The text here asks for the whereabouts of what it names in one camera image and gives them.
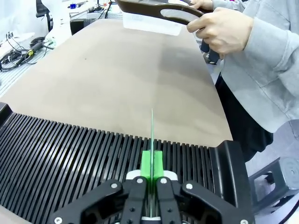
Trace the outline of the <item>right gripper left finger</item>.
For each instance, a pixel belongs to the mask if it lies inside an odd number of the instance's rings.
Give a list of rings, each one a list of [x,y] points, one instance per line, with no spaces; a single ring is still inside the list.
[[[127,173],[125,182],[108,180],[53,213],[55,224],[103,224],[121,213],[120,224],[139,224],[150,180],[152,152],[142,152],[141,169]]]

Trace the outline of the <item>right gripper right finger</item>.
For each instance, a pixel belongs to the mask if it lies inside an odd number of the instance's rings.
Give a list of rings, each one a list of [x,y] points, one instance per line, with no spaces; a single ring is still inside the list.
[[[253,224],[248,210],[234,206],[195,181],[180,184],[177,175],[163,170],[163,152],[153,155],[157,203],[161,223],[181,224],[185,215],[203,224]]]

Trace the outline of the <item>person's left hand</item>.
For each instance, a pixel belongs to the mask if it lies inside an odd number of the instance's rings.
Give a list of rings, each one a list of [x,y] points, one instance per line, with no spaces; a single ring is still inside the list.
[[[239,11],[218,7],[190,22],[187,30],[195,33],[211,50],[227,55],[245,49],[253,22],[252,17]]]

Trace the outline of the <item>person's right hand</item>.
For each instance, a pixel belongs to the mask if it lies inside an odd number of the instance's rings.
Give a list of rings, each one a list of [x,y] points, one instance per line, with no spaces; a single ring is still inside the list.
[[[192,0],[191,7],[194,9],[203,9],[203,10],[212,11],[213,2],[212,0]]]

